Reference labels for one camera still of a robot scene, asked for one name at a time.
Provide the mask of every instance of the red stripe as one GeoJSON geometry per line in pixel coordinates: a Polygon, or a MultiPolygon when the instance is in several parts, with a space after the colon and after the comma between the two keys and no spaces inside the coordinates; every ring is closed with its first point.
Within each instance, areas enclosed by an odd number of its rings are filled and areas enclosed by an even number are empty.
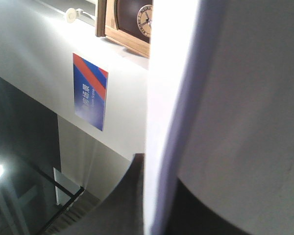
{"type": "Polygon", "coordinates": [[[101,68],[98,68],[98,69],[99,69],[100,72],[103,74],[103,76],[107,79],[107,77],[108,77],[108,72],[105,71],[105,70],[103,70],[103,69],[101,69],[101,68]]]}
{"type": "Polygon", "coordinates": [[[79,57],[78,55],[73,54],[73,63],[76,65],[76,67],[79,69],[79,71],[84,75],[84,77],[87,79],[87,81],[90,83],[90,85],[92,85],[92,87],[99,94],[99,96],[103,100],[105,100],[106,89],[98,81],[98,79],[93,74],[93,72],[87,67],[87,65],[84,63],[83,59],[81,57],[79,57]]]}

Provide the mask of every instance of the wooden clock frame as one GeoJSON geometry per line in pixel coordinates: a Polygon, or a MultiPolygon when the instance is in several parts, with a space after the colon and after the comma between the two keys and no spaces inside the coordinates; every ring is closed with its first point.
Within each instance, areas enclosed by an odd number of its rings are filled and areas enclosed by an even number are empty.
{"type": "Polygon", "coordinates": [[[116,17],[117,5],[116,0],[97,0],[96,4],[96,36],[106,37],[131,51],[149,58],[150,44],[138,39],[118,27],[116,17]]]}

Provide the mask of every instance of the clock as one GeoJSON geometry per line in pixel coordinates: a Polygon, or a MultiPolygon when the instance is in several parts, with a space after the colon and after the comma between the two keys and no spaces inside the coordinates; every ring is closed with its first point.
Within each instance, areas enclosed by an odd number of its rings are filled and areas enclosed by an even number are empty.
{"type": "Polygon", "coordinates": [[[140,32],[150,38],[152,22],[152,5],[143,6],[137,14],[137,26],[140,32]]]}
{"type": "Polygon", "coordinates": [[[104,35],[149,57],[152,0],[106,0],[104,35]]]}

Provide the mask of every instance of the black railing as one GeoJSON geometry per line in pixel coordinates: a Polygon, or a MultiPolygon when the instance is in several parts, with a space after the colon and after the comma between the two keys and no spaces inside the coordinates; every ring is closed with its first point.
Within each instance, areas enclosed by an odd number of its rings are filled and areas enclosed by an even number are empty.
{"type": "Polygon", "coordinates": [[[44,173],[37,165],[29,161],[28,159],[23,157],[18,158],[70,197],[67,203],[64,204],[64,206],[62,206],[61,209],[58,210],[58,212],[35,234],[42,235],[53,224],[53,222],[85,191],[85,189],[81,186],[80,189],[75,194],[73,194],[61,184],[56,182],[52,177],[44,173]]]}

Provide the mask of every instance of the staircase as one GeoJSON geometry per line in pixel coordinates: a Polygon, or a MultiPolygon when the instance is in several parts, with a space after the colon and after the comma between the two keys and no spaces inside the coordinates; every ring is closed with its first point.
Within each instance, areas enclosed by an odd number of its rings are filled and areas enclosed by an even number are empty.
{"type": "Polygon", "coordinates": [[[61,230],[74,224],[99,204],[100,200],[90,192],[84,193],[43,233],[43,235],[55,235],[61,230]]]}

